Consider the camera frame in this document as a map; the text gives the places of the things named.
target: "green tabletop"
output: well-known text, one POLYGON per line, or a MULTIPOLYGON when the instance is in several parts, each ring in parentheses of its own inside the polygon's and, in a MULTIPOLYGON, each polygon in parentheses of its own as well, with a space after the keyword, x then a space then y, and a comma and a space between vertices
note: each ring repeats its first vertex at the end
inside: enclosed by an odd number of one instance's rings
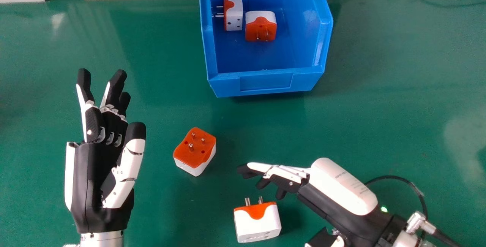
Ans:
MULTIPOLYGON (((126 70, 128 120, 147 125, 127 247, 239 246, 233 208, 276 189, 256 190, 235 167, 318 157, 363 181, 412 180, 434 224, 485 246, 485 0, 328 2, 335 27, 314 90, 246 98, 216 98, 206 80, 198 0, 0 5, 0 246, 79 240, 63 184, 65 143, 82 138, 80 67, 98 102, 126 70), (217 137, 200 177, 172 159, 193 126, 217 137)), ((392 213, 420 209, 406 184, 371 188, 392 213)), ((302 246, 326 225, 293 195, 278 207, 281 236, 248 246, 302 246)))

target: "black and white robotic hand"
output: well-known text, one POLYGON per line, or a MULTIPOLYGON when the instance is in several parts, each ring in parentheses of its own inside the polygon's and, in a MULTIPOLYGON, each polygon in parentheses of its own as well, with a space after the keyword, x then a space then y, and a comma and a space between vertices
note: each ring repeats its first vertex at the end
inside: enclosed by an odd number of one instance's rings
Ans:
POLYGON ((64 185, 66 206, 80 233, 80 244, 71 246, 123 246, 146 135, 143 123, 127 123, 126 77, 123 70, 114 74, 98 108, 90 91, 90 72, 83 68, 78 72, 84 140, 66 145, 64 185))
POLYGON ((261 176, 258 189, 275 183, 277 199, 296 193, 301 202, 334 226, 332 234, 323 228, 305 247, 433 247, 415 235, 418 229, 450 246, 459 246, 418 211, 408 221, 383 212, 366 185, 328 158, 317 159, 310 168, 249 162, 237 171, 243 178, 261 176))

